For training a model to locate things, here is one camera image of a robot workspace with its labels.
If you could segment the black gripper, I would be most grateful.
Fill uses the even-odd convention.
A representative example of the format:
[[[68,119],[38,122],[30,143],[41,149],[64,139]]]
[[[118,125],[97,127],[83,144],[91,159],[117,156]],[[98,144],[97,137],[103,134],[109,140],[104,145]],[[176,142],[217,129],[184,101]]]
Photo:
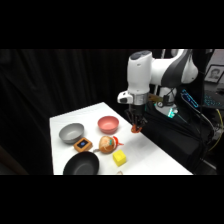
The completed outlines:
[[[137,131],[137,121],[135,116],[141,117],[139,121],[139,130],[141,131],[142,128],[147,124],[147,119],[144,117],[146,105],[133,105],[130,104],[128,108],[128,112],[131,116],[131,124],[132,128],[131,131]]]

